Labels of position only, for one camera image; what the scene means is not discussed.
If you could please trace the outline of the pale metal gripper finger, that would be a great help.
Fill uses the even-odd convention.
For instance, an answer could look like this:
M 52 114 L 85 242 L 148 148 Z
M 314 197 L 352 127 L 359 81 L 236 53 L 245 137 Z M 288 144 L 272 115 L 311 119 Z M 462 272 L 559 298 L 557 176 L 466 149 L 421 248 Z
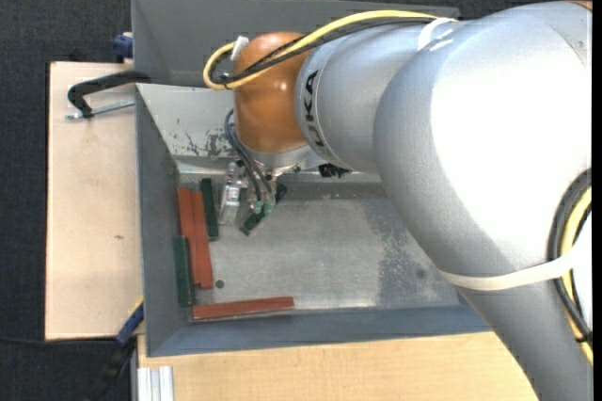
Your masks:
M 239 197 L 239 208 L 236 215 L 236 226 L 242 226 L 249 217 L 249 203 L 247 191 L 241 191 Z
M 220 225 L 233 225 L 240 209 L 241 187 L 225 184 L 222 189 L 218 222 Z

